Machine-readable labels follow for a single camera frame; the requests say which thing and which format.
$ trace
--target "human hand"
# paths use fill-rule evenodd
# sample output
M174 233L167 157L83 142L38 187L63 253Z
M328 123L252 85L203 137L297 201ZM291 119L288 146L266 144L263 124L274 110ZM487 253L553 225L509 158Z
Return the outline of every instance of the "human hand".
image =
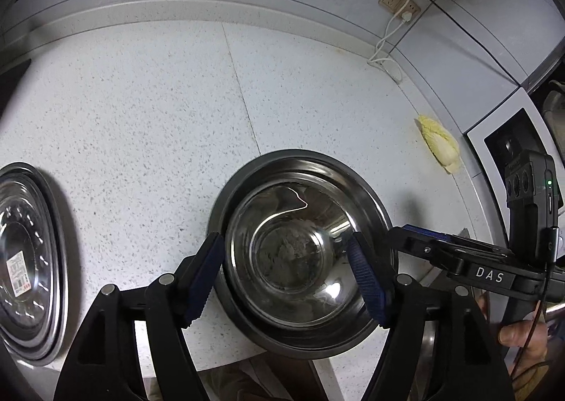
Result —
M488 305L484 295L477 299L477 304L486 318ZM506 347L523 347L532 329L532 323L532 320L527 319L503 327L498 332L498 342ZM547 325L538 322L513 375L512 386L516 401L525 400L546 374L547 363L544 363L546 354ZM508 367L509 374L512 374L515 365L516 361Z
M483 296L477 299L477 304L482 311L482 314L487 316L487 301ZM532 321L526 319L518 321L503 327L498 332L498 342L506 347L523 347L528 338L530 329L532 328ZM536 329L532 334L528 347L524 350L523 355L519 361L518 369L516 369L515 377L520 376L532 366L545 361L547 354L547 325L543 322L538 322ZM508 367L508 372L512 374L515 362Z

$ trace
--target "white cable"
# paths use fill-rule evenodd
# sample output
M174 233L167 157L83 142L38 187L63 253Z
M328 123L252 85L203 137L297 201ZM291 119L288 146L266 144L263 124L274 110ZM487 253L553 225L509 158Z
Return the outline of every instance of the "white cable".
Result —
M404 2L404 4L402 5L402 7L399 8L396 11L396 13L391 17L391 19L388 21L388 23L386 24L384 36L381 39L379 39L379 41L377 41L377 43L375 44L375 53L367 60L367 63L369 65L377 67L379 69L382 69L386 74L388 74L391 78L393 78L397 83L402 82L402 70L400 68L400 65L394 59L389 58L388 53L386 54L386 57L383 57L383 58L377 58L377 56L379 55L382 48L384 47L386 39L390 38L394 33L396 33L400 29L400 27L402 27L402 25L404 25L406 22L410 21L411 17L408 18L408 19L402 18L402 21L400 22L400 24L393 31L388 33L388 29L391 26L391 23L393 22L393 20L398 17L398 15L404 10L404 8L408 5L409 2L410 2L410 0L406 0ZM381 63L379 63L379 62L386 61L386 60L390 60L390 61L393 61L394 63L396 63L398 69L400 70L400 80L398 80L397 78L392 76L392 74L384 66L382 66Z

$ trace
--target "countertop seam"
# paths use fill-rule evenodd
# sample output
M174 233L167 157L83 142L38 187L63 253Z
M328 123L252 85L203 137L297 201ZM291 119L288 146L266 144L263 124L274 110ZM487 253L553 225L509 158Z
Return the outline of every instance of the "countertop seam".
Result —
M259 153L259 155L261 155L261 149L259 148L259 142L257 141L257 136L255 135L255 130L253 129L253 122L251 121L251 116L249 115L247 103L245 103L244 93L241 90L241 84L239 83L239 76L237 75L236 64L233 61L232 50L230 49L230 41L228 40L228 35L225 32L224 22L221 22L221 29L222 29L222 31L224 31L225 44L226 44L226 46L228 46L228 53L230 54L230 60L232 61L233 74L236 75L237 87L239 88L239 94L241 95L241 100L244 102L245 112L247 113L247 116L248 116L249 125L251 127L251 134L253 135L253 141L255 141L255 145L257 147L257 152Z

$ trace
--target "blue gripper pad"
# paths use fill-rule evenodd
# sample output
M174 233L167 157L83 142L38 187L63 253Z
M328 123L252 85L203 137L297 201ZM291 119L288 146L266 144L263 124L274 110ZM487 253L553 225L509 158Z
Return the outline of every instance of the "blue gripper pad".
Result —
M404 224L402 229L408 229L412 232L416 232L421 235L426 235L428 237L433 237L438 240L443 240L444 242L451 242L451 236L443 234L442 232L436 232L434 230L424 229L423 227L412 226L412 224Z
M346 250L349 265L351 266L369 315L381 326L386 326L388 320L385 313L385 291L382 289L375 272L369 265L355 237L349 239Z
M204 305L214 286L221 263L224 262L224 256L224 238L220 235L214 240L212 247L206 254L196 274L194 274L194 279L190 284L188 290L188 308L184 315L188 323L200 318L200 315L202 315Z

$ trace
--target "price label sticker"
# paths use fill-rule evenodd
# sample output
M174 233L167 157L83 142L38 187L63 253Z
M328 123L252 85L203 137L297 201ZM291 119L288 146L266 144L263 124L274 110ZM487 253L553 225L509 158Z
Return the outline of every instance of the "price label sticker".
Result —
M16 297L21 296L32 288L29 282L28 270L25 268L24 252L19 251L6 261L8 275L12 283L13 293Z

